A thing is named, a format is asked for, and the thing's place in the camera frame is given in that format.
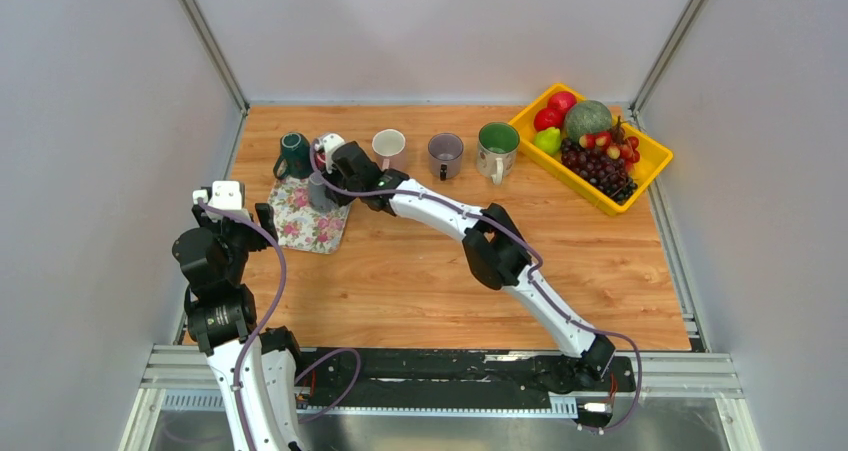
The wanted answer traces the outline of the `dark green mug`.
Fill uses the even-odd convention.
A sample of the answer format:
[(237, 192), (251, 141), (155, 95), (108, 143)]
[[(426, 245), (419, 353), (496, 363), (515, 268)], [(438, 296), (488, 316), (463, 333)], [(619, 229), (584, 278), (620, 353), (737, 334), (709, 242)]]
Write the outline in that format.
[(273, 168), (275, 178), (307, 179), (312, 173), (309, 140), (298, 132), (285, 134), (280, 139), (280, 151)]

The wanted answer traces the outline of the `pink faceted mug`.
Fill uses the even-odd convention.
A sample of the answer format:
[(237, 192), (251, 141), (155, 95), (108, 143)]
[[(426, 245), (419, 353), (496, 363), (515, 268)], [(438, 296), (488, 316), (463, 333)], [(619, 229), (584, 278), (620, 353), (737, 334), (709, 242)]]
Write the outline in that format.
[(372, 150), (381, 171), (406, 171), (406, 144), (406, 137), (397, 129), (384, 129), (373, 136)]

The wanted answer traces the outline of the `mauve mug black handle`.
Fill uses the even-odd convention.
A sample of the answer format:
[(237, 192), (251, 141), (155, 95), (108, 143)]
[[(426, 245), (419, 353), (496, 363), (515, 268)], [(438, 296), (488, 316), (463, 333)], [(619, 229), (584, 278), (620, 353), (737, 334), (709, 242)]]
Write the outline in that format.
[(433, 136), (427, 146), (429, 169), (440, 181), (455, 178), (462, 169), (464, 143), (453, 133)]

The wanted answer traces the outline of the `cream floral mug green inside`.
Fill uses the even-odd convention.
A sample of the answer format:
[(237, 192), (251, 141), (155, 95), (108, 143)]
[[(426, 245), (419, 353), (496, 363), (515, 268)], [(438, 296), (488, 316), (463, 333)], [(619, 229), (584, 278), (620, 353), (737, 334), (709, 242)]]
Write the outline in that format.
[(484, 125), (477, 138), (477, 171), (494, 185), (501, 185), (514, 167), (519, 144), (519, 134), (510, 124), (491, 122)]

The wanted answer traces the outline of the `grey blue mug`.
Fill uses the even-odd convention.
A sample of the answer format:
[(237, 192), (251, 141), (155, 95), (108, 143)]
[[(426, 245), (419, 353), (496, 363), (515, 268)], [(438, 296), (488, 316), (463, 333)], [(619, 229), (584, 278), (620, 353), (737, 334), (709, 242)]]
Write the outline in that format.
[(313, 210), (329, 213), (335, 209), (334, 202), (327, 195), (327, 188), (320, 172), (313, 172), (308, 178), (308, 198)]

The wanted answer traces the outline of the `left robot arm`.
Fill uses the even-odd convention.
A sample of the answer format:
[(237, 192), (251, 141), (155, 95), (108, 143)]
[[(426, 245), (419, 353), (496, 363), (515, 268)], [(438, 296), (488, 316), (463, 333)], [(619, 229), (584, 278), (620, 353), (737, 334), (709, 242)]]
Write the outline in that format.
[(280, 248), (269, 205), (255, 213), (195, 199), (197, 227), (184, 232), (172, 255), (188, 282), (188, 333), (205, 356), (221, 392), (237, 450), (305, 450), (294, 384), (306, 370), (293, 333), (270, 328), (243, 282), (252, 252)]

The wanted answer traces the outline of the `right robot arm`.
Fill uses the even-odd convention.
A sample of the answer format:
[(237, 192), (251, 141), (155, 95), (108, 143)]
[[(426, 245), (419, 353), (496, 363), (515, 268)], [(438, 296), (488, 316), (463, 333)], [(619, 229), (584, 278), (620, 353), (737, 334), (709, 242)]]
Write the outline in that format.
[(464, 204), (423, 186), (395, 169), (381, 169), (354, 141), (315, 145), (324, 156), (328, 187), (338, 197), (359, 199), (369, 209), (426, 225), (459, 242), (472, 276), (483, 286), (518, 300), (571, 361), (571, 374), (596, 388), (611, 374), (616, 348), (579, 317), (542, 276), (541, 256), (517, 230), (506, 210)]

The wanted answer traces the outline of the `left arm base link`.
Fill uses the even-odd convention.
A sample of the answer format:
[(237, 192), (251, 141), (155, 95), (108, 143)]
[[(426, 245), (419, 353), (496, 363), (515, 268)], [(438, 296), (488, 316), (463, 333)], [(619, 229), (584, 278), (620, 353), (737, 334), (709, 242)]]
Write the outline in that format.
[(300, 441), (295, 400), (299, 344), (286, 327), (267, 328), (260, 335), (263, 373), (275, 422), (285, 445)]

